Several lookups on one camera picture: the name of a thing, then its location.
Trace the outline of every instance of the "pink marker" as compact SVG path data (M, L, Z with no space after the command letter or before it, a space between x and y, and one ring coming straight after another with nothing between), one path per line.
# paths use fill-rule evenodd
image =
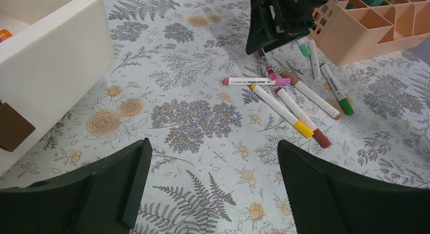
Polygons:
M269 78L225 78L223 85L225 86L251 86L257 84L259 86L287 86L291 83L289 78L278 78L273 81Z
M258 49L257 51L258 56L263 61L263 65L266 67L267 72L269 73L269 78L273 81L275 81L278 77L276 76L275 72L273 71L272 66L270 66L269 61L266 58L266 55L264 55L264 52L262 49Z

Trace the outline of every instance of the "floral pattern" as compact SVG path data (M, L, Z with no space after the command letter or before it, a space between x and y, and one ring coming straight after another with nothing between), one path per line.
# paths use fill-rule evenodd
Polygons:
M430 187L430 67L409 51L336 67L355 110L338 121L285 90L332 142L304 138L248 87L267 76L245 54L249 0L105 0L115 63L25 156L0 187L25 187L102 159L136 140L153 146L132 234L295 234L279 169L281 139L362 175ZM296 43L266 54L339 111ZM263 87L279 100L276 87Z

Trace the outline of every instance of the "tablecloth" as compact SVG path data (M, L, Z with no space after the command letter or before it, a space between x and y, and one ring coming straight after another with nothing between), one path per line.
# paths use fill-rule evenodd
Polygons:
M221 83L267 76L244 51L249 0L105 0L105 6L113 67L0 177L1 188L64 174L145 137L154 155L130 233L296 233L277 160L280 139L372 178L429 187L430 67L409 51L343 67L320 52L355 110L338 121L285 87L332 142L322 149L249 87ZM296 43L267 57L276 73L290 71L341 111L329 84L313 80ZM276 87L264 89L277 98ZM205 193L209 204L192 203Z

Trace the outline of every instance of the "gray floor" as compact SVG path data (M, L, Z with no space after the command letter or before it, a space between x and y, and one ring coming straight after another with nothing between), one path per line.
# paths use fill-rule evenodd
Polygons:
M430 64L430 38L424 40L418 47L410 49L410 51L417 55L422 61Z

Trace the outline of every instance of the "white container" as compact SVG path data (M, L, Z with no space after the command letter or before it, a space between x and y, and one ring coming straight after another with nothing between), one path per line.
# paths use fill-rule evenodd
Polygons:
M103 0L0 0L0 100L36 130L13 152L0 149L0 176L49 131L114 61Z

